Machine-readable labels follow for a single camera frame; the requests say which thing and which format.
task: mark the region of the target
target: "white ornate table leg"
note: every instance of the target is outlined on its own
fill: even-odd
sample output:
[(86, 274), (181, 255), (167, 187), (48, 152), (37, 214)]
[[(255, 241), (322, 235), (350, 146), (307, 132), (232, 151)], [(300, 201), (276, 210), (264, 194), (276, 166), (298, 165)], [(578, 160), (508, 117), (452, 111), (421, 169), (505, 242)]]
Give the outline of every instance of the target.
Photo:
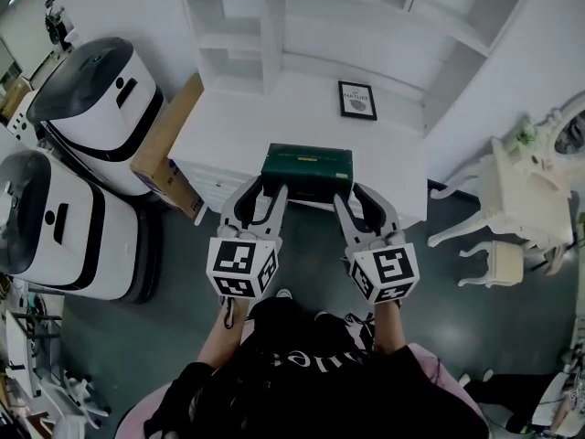
[(526, 241), (522, 244), (522, 253), (525, 257), (544, 258), (548, 249), (540, 249), (536, 241)]
[(453, 192), (455, 192), (460, 186), (462, 186), (465, 182), (467, 182), (471, 178), (478, 177), (482, 170), (485, 169), (487, 166), (487, 162), (491, 159), (491, 155), (483, 157), (479, 162), (468, 165), (466, 167), (461, 168), (457, 171), (453, 176), (449, 177), (445, 185), (447, 188), (444, 190), (431, 190), (431, 198), (435, 200), (440, 200), (442, 198), (449, 197)]
[(490, 273), (486, 273), (484, 276), (480, 276), (479, 278), (463, 278), (459, 280), (458, 285), (463, 286), (465, 284), (485, 284), (486, 287), (491, 287), (492, 280), (490, 279)]
[(548, 269), (545, 271), (545, 276), (551, 276), (558, 273), (563, 264), (567, 246), (560, 245), (552, 250), (552, 254), (547, 258)]
[(457, 236), (463, 236), (464, 234), (470, 234), (487, 225), (487, 219), (484, 217), (484, 213), (479, 210), (474, 215), (470, 216), (465, 221), (451, 226), (449, 229), (439, 232), (433, 236), (430, 236), (427, 240), (429, 247), (435, 247), (443, 241), (450, 238), (456, 238)]
[(492, 243), (490, 241), (484, 241), (484, 242), (479, 242), (475, 247), (473, 247), (471, 250), (469, 251), (460, 251), (459, 252), (459, 256), (460, 257), (471, 257), (472, 255), (474, 255), (475, 253), (478, 253), (480, 251), (487, 251), (487, 253), (489, 253), (492, 250)]

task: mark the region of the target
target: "white robot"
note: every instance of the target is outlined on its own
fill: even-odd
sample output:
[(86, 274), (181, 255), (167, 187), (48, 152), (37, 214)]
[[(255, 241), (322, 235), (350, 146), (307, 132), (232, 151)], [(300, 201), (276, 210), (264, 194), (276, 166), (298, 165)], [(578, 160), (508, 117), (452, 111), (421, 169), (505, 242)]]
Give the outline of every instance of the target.
[[(261, 177), (234, 192), (221, 212), (217, 238), (207, 256), (207, 277), (221, 296), (255, 299), (263, 295), (278, 270), (279, 232), (288, 188), (282, 185), (266, 217), (252, 221)], [(354, 184), (364, 218), (335, 195), (335, 214), (346, 238), (349, 276), (370, 304), (401, 299), (420, 279), (414, 246), (406, 243), (394, 207), (369, 187)]]

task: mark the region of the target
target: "pink cloth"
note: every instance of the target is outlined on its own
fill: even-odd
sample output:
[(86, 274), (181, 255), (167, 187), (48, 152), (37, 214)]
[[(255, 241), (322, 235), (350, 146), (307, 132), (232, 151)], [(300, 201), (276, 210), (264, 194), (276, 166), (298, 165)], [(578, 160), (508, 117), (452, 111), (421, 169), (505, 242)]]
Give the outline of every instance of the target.
[(144, 422), (150, 420), (161, 406), (170, 386), (170, 383), (166, 384), (132, 408), (120, 424), (114, 439), (144, 439)]
[(459, 382), (455, 380), (455, 378), (439, 362), (435, 355), (423, 348), (421, 345), (417, 345), (416, 343), (410, 343), (409, 348), (431, 382), (437, 384), (444, 391), (447, 391), (455, 397), (463, 400), (473, 409), (474, 412), (479, 414), (480, 418), (483, 418), (485, 421), (484, 415), (482, 414), (482, 411), (480, 410), (477, 403), (473, 401), (473, 399), (469, 396), (469, 393), (467, 393), (465, 389), (459, 385)]

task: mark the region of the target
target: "green box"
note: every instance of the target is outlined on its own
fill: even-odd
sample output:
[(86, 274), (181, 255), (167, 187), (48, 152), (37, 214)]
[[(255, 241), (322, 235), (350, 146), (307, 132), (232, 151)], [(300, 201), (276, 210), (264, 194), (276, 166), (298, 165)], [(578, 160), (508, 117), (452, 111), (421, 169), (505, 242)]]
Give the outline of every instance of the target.
[(273, 143), (262, 167), (267, 197), (286, 184), (291, 200), (333, 203), (336, 193), (349, 198), (353, 183), (351, 150)]

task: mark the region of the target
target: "sneaker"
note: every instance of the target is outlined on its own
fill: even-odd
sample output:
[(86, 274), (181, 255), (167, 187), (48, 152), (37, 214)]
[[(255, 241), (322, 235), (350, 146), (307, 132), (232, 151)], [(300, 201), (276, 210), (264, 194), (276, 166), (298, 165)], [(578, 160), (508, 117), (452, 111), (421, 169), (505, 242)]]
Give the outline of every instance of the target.
[(317, 320), (320, 316), (325, 316), (327, 314), (329, 314), (329, 313), (325, 312), (325, 311), (317, 312), (317, 314), (314, 317), (314, 320)]
[(483, 381), (488, 382), (493, 376), (494, 376), (494, 372), (491, 369), (488, 369), (486, 372), (484, 372)]
[(461, 385), (462, 387), (465, 387), (471, 381), (472, 381), (472, 378), (471, 377), (469, 377), (467, 374), (463, 374), (459, 378), (459, 385)]
[(288, 289), (281, 289), (277, 294), (276, 297), (288, 297), (289, 299), (293, 299), (293, 295)]

